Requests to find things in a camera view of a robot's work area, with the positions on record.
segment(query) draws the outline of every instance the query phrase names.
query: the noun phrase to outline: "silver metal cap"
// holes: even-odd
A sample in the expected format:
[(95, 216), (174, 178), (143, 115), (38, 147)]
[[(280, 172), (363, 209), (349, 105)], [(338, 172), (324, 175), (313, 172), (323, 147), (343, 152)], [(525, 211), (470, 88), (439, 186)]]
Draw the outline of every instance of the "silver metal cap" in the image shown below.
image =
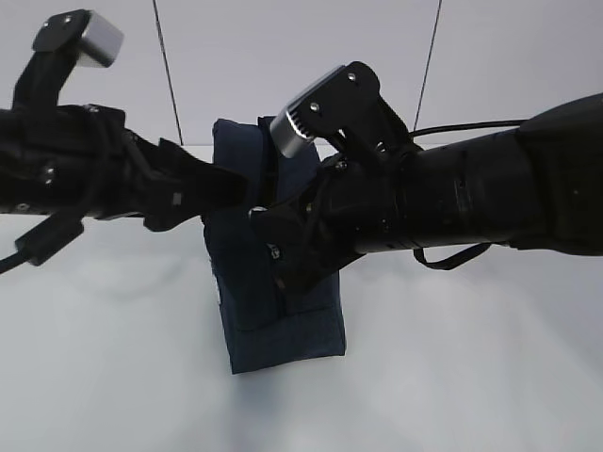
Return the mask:
[[(270, 124), (270, 135), (272, 136), (274, 145), (281, 151), (282, 155), (291, 158), (316, 139), (312, 135), (312, 132), (300, 121), (297, 114), (298, 108), (303, 101), (312, 96), (316, 89), (323, 83), (328, 82), (337, 73), (342, 71), (343, 68), (344, 66), (337, 66), (332, 71), (320, 77), (319, 80), (302, 91), (293, 101), (289, 102)], [(317, 114), (320, 111), (320, 105), (318, 104), (312, 103), (310, 108)]]
[(294, 157), (315, 138), (302, 131), (301, 125), (293, 120), (287, 108), (270, 124), (270, 135), (274, 145), (287, 158)]
[(117, 59), (123, 44), (123, 33), (95, 11), (90, 11), (90, 21), (79, 43), (79, 66), (108, 68)]

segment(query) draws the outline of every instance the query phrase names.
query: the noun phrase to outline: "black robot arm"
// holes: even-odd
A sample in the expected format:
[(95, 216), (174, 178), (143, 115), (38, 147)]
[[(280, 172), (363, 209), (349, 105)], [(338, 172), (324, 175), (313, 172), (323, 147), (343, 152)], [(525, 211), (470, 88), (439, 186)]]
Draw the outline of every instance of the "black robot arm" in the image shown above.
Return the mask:
[[(281, 248), (275, 273), (285, 290), (305, 292), (375, 251), (414, 250), (436, 269), (455, 268), (491, 244), (603, 255), (602, 94), (425, 151), (413, 142), (423, 134), (409, 133), (379, 88), (369, 67), (351, 63), (272, 124), (284, 155), (315, 137), (339, 151), (298, 196), (253, 211), (256, 232)], [(478, 245), (441, 263), (423, 254), (457, 244)]]
[(145, 141), (124, 127), (123, 111), (57, 106), (75, 65), (110, 66), (122, 38), (83, 9), (51, 17), (36, 37), (12, 109), (0, 110), (0, 213), (48, 218), (15, 242), (0, 273), (45, 262), (83, 233), (83, 217), (140, 217), (162, 232), (244, 199), (242, 176), (165, 139)]

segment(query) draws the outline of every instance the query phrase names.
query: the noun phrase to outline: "dark blue bag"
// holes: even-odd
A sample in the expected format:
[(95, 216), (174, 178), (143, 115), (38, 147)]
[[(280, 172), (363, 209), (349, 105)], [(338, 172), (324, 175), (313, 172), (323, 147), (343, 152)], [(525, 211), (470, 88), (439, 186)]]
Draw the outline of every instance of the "dark blue bag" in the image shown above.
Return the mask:
[(290, 197), (320, 163), (314, 145), (292, 159), (282, 157), (271, 142), (270, 121), (260, 118), (256, 126), (218, 120), (213, 130), (214, 163), (250, 181), (244, 204), (204, 217), (233, 374), (346, 351), (339, 275), (306, 296), (285, 296), (271, 274), (273, 259), (282, 256), (250, 226), (252, 207)]

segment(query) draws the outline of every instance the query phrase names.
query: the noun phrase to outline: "black strap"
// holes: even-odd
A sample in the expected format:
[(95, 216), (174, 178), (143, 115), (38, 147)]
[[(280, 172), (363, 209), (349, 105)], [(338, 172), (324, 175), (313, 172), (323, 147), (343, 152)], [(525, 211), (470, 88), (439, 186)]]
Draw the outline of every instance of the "black strap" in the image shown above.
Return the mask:
[(480, 243), (438, 262), (427, 262), (427, 259), (425, 258), (425, 251), (422, 248), (414, 250), (414, 255), (415, 259), (417, 259), (419, 263), (423, 264), (427, 268), (431, 268), (432, 270), (452, 270), (457, 266), (466, 264), (479, 255), (484, 254), (491, 246), (491, 243)]

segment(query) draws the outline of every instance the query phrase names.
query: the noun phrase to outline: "white backdrop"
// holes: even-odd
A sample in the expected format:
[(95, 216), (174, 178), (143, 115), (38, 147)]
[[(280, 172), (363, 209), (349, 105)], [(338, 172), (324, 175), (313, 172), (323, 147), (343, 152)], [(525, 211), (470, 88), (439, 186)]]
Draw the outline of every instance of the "white backdrop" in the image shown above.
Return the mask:
[[(360, 59), (412, 123), (436, 0), (160, 0), (187, 148), (217, 117), (276, 113)], [(176, 140), (151, 0), (0, 2), (0, 98), (50, 15), (94, 8), (126, 42), (62, 103)], [(528, 117), (603, 91), (598, 0), (444, 0), (419, 126)], [(441, 136), (444, 142), (459, 136)], [(37, 218), (0, 218), (0, 251)], [(410, 253), (342, 274), (345, 358), (233, 377), (202, 225), (87, 221), (0, 278), (3, 451), (590, 451), (603, 444), (603, 261), (493, 250), (450, 273)], [(440, 251), (432, 255), (441, 255)]]

